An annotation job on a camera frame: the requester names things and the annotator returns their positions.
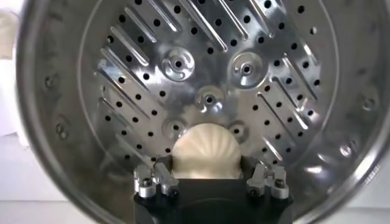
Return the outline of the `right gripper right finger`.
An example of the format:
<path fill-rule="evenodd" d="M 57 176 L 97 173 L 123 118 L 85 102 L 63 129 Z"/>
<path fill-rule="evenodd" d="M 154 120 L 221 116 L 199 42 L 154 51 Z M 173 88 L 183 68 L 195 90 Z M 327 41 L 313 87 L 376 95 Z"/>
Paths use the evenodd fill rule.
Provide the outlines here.
<path fill-rule="evenodd" d="M 247 191 L 256 196 L 270 195 L 278 200 L 289 198 L 289 186 L 286 183 L 286 170 L 283 166 L 266 166 L 251 156 L 241 157 L 241 170 Z"/>

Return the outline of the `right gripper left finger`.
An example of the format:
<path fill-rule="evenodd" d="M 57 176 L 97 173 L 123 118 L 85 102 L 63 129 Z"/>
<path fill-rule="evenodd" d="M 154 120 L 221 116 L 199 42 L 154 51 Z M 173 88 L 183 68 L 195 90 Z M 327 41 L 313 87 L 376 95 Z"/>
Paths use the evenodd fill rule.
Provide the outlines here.
<path fill-rule="evenodd" d="M 137 165 L 133 171 L 136 194 L 141 198 L 152 198 L 159 192 L 175 198 L 179 194 L 179 180 L 171 172 L 172 165 L 171 155 Z"/>

